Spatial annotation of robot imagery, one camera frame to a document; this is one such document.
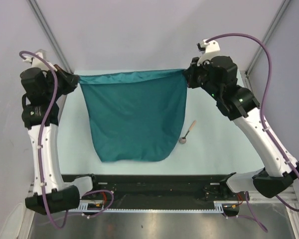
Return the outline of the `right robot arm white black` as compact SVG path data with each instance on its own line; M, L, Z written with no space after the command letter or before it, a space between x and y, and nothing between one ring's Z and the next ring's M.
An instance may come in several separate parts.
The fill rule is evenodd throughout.
M286 149L279 150L269 137L272 130L263 127L260 103L247 88L238 85L237 65L228 56L215 56L204 60L191 60L183 75L189 88L202 88L215 101L218 110L232 121L247 137L264 168L248 173L231 173L221 182L220 195L233 199L239 192L257 190L272 198L289 187L299 174L299 161L288 154L289 163L283 158Z

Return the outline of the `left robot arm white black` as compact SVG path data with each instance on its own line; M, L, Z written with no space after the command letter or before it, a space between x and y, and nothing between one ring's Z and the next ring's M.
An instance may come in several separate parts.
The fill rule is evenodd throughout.
M83 195L89 199L99 196L100 186L92 182L91 176L83 176L65 184L59 167L57 153L59 106L54 103L44 120L54 89L56 96L73 92L79 77L67 73L58 65L54 72L32 67L20 74L25 89L22 96L21 115L30 137L34 161L33 194L25 199L25 206L39 214L46 215L45 206L50 213L78 208Z

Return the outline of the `teal satin napkin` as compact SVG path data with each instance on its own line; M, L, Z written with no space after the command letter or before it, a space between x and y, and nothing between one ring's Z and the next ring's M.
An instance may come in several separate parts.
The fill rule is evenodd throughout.
M171 154L185 119L183 70L81 76L80 87L102 162L157 162Z

